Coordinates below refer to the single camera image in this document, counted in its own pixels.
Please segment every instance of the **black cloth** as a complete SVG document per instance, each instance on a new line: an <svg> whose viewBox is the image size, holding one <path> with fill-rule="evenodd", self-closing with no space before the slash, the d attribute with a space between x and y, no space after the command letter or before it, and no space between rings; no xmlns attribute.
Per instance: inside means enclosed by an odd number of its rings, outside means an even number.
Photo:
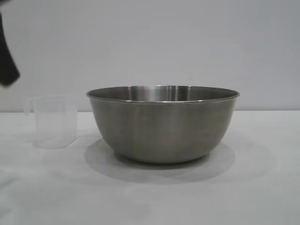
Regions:
<svg viewBox="0 0 300 225"><path fill-rule="evenodd" d="M0 26L0 84L8 87L20 77L20 73L14 63L5 40L1 13Z"/></svg>

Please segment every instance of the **white backdrop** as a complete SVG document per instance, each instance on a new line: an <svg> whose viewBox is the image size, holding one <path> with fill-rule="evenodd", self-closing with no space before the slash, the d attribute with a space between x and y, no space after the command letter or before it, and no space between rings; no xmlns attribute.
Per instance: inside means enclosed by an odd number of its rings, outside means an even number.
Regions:
<svg viewBox="0 0 300 225"><path fill-rule="evenodd" d="M299 0L12 0L1 10L27 96L139 84L224 87L238 110L300 109Z"/></svg>

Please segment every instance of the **measuring cup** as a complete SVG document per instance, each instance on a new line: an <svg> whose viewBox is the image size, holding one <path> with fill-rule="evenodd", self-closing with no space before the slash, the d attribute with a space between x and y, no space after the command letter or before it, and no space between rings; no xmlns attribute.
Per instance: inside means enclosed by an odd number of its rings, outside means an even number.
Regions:
<svg viewBox="0 0 300 225"><path fill-rule="evenodd" d="M53 95L27 99L24 114L33 107L37 142L42 149L61 149L77 138L77 105L73 96Z"/></svg>

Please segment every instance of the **bowl rim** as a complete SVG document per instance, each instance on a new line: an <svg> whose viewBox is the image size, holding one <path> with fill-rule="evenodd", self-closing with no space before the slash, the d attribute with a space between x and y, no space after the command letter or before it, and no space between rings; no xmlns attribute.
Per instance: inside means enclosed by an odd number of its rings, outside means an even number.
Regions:
<svg viewBox="0 0 300 225"><path fill-rule="evenodd" d="M204 88L204 89L218 89L218 90L226 90L233 91L235 95L229 97L222 98L212 98L205 100L191 100L191 101L136 101L136 100L123 100L123 99L114 99L114 98L104 98L104 97L96 97L91 93L97 90L103 89L113 89L113 88L139 88L139 87L186 87L186 88ZM103 101L113 101L113 102L123 102L123 103L142 103L142 104L184 104L184 103L200 103L200 102L214 102L214 101L223 101L228 99L237 98L240 96L240 93L236 90L226 89L226 88L217 88L217 87L205 87L205 86L187 86L187 85L134 85L134 86L116 86L116 87L107 87L107 88L99 88L90 90L86 93L86 96L93 99L103 100Z"/></svg>

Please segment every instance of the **table surface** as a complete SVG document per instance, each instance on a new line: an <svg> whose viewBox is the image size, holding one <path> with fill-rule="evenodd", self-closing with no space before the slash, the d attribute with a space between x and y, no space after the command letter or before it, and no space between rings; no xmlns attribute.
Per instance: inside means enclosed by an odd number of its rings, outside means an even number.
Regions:
<svg viewBox="0 0 300 225"><path fill-rule="evenodd" d="M0 113L1 225L298 225L300 111L234 112L187 165L115 157L90 112L65 149L34 144L34 117Z"/></svg>

